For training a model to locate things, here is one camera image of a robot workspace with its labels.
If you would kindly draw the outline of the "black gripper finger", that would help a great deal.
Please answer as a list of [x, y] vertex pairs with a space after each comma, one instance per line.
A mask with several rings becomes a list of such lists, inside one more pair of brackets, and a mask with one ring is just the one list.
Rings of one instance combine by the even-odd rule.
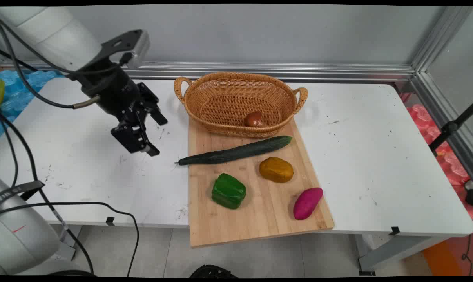
[[150, 156], [160, 151], [149, 141], [145, 127], [145, 113], [129, 113], [111, 129], [111, 135], [131, 154], [145, 152]]
[[141, 95], [140, 105], [151, 115], [153, 120], [160, 126], [166, 125], [168, 120], [163, 116], [159, 108], [159, 98], [144, 83], [136, 84]]

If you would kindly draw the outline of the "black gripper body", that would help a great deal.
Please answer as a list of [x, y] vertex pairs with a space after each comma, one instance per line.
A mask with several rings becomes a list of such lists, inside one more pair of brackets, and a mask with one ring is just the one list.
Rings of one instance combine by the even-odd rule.
[[96, 102], [97, 105], [118, 120], [125, 119], [124, 111], [143, 102], [139, 87], [118, 64], [113, 64], [113, 69], [108, 72], [77, 75], [76, 80], [85, 95], [89, 98], [98, 95], [100, 100]]

